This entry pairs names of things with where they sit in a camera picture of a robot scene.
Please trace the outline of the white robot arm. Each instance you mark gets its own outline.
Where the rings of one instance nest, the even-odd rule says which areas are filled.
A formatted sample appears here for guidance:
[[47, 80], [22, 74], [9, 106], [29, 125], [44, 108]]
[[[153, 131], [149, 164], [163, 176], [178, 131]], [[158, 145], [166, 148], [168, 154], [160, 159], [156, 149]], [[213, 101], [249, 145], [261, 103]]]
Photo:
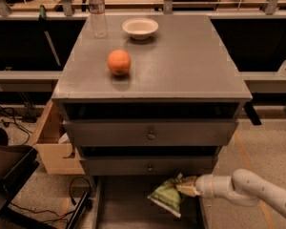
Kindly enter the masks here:
[[286, 219], [286, 190], [246, 169], [236, 169], [231, 176], [185, 177], [176, 189], [189, 197], [223, 198], [245, 207], [262, 200]]

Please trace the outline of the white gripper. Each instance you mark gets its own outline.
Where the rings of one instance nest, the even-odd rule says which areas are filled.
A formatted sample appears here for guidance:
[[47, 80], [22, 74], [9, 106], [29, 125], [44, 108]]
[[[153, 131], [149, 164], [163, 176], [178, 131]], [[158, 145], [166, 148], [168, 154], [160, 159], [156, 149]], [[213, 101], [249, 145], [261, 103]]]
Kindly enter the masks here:
[[188, 197], [201, 195], [203, 198], [225, 198], [228, 199], [234, 191], [232, 178], [230, 176], [203, 175], [201, 177], [189, 176], [183, 177], [182, 183], [178, 184], [176, 189], [181, 194]]

